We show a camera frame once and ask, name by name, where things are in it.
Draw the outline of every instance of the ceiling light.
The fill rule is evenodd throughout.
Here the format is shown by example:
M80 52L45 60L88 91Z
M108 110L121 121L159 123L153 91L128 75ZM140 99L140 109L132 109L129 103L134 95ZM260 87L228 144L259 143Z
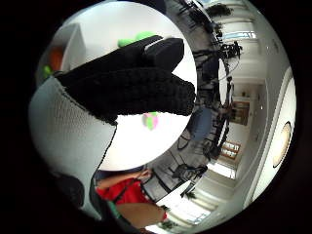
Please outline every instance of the ceiling light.
M290 143L291 134L292 126L290 122L287 122L281 131L279 142L273 156L273 168L276 168L282 162Z

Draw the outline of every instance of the glove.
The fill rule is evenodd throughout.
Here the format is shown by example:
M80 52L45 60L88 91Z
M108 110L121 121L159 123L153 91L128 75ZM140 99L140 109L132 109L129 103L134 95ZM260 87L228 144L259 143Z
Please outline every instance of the glove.
M51 76L29 104L36 149L69 199L104 219L93 175L116 130L117 116L149 111L191 114L194 86L172 74L183 41L152 36Z

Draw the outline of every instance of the desk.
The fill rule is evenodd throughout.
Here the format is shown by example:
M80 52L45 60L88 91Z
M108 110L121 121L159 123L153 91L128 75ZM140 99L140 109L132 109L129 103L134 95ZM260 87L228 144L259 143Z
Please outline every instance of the desk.
M226 130L227 127L228 127L228 121L225 120L224 123L223 123L223 127L222 127L222 130L221 130L220 137L218 138L217 146L220 146L220 144L221 144L221 142L223 140L223 137L224 137L225 130Z
M166 16L145 5L132 2L99 3L69 18L64 25L79 24L85 59L96 59L116 49L118 39L134 38L142 31L184 40L183 60L173 74L197 87L195 61L186 39ZM121 171L146 164L169 149L185 129L190 116L158 113L158 125L149 130L142 115L118 116L117 132L100 169Z
M234 93L234 83L233 83L233 81L230 82L230 86L231 86L231 89L230 89L230 92L229 92L229 99L228 99L229 104L231 104L232 101L233 101L233 93Z
M157 206L161 207L165 205L168 208L173 208L177 206L182 198L180 194L184 192L184 190L188 187L188 185L191 183L191 180L186 181L183 183L180 187L176 188L174 191L163 197L161 200L159 200L156 204Z
M226 79L226 69L223 60L220 58L218 60L218 88L222 105L224 105L226 102L227 84L228 81Z
M205 17L207 18L207 20L208 20L209 22L212 22L212 19L211 19L210 16L207 14L206 10L198 3L198 1L192 0L192 2L193 2L194 5L198 8L198 10L200 10L200 11L205 15Z

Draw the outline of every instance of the person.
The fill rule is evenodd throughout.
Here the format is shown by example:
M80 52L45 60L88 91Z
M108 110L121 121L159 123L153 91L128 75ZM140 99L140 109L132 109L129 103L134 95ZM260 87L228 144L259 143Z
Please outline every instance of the person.
M117 211L134 227L144 227L167 218L163 208L151 201L142 190L141 179L151 177L150 169L111 175L97 181L96 192L103 200L113 201Z

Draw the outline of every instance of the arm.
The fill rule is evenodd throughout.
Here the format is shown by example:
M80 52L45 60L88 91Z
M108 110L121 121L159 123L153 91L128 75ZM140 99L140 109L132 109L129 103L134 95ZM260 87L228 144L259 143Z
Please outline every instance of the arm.
M99 189L105 189L109 188L110 186L119 183L122 180L125 180L127 178L134 178L136 177L135 174L124 174L124 175L114 175L110 176L104 179L101 179L97 182L97 188Z
M142 179L145 177L150 177L151 176L151 171L149 169L146 169L144 171L136 172L136 173L129 173L129 174L124 174L124 175L114 175L110 176L104 179L101 179L100 181L97 182L97 187L99 189L105 189L108 188L116 183L119 183L122 180L125 180L127 178L138 178Z
M117 205L116 209L136 228L161 222L165 213L164 209L147 203L125 203Z

